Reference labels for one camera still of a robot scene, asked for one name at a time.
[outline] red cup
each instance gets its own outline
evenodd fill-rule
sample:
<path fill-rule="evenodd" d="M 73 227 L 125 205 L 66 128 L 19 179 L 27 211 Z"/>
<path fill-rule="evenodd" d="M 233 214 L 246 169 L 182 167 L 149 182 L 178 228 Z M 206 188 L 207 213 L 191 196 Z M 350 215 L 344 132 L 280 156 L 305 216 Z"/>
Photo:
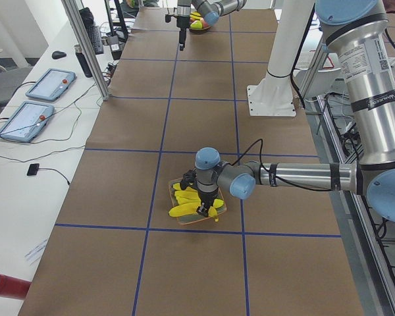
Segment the red cup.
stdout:
<path fill-rule="evenodd" d="M 16 298 L 24 300 L 28 293 L 31 282 L 13 278 L 7 275 L 0 275 L 0 296 L 2 298 Z"/>

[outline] chair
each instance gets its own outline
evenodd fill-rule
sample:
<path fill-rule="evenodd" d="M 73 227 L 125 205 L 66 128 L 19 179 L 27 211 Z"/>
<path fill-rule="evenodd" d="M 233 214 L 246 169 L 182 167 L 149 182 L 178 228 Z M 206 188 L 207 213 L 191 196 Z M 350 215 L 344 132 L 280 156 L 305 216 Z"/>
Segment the chair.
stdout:
<path fill-rule="evenodd" d="M 15 89 L 23 83 L 31 70 L 32 67 L 7 70 L 5 67 L 0 66 L 0 112 L 13 96 Z"/>

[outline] electronic equipment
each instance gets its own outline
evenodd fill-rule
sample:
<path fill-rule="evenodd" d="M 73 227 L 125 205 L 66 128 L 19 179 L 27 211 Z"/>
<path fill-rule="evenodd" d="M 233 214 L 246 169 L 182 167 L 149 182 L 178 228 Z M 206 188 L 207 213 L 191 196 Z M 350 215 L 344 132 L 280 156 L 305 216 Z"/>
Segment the electronic equipment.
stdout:
<path fill-rule="evenodd" d="M 55 101 L 75 79 L 73 71 L 50 68 L 25 95 L 33 99 Z"/>
<path fill-rule="evenodd" d="M 95 55 L 104 54 L 104 47 L 101 41 L 101 32 L 99 31 L 99 26 L 88 26 L 86 28 L 86 33 L 90 38 Z"/>
<path fill-rule="evenodd" d="M 25 101 L 0 128 L 0 138 L 28 143 L 36 137 L 54 113 L 54 106 Z"/>

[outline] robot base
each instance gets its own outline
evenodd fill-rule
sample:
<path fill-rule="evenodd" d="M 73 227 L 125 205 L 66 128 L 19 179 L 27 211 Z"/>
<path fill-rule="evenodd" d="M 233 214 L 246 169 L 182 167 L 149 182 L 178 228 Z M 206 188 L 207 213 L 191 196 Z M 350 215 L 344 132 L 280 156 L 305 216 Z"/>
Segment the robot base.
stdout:
<path fill-rule="evenodd" d="M 258 86 L 248 86 L 250 116 L 294 117 L 296 110 L 292 103 L 291 87 L 270 86 L 262 79 Z"/>

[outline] keyboard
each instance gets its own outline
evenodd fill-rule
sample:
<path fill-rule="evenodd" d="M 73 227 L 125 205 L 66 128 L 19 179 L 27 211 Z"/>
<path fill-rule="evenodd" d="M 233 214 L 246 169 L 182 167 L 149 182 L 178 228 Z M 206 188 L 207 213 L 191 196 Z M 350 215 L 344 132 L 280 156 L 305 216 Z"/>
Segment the keyboard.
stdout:
<path fill-rule="evenodd" d="M 101 41 L 101 32 L 99 31 L 99 26 L 88 26 L 86 28 L 86 33 L 90 38 L 95 55 L 104 54 L 104 47 Z"/>

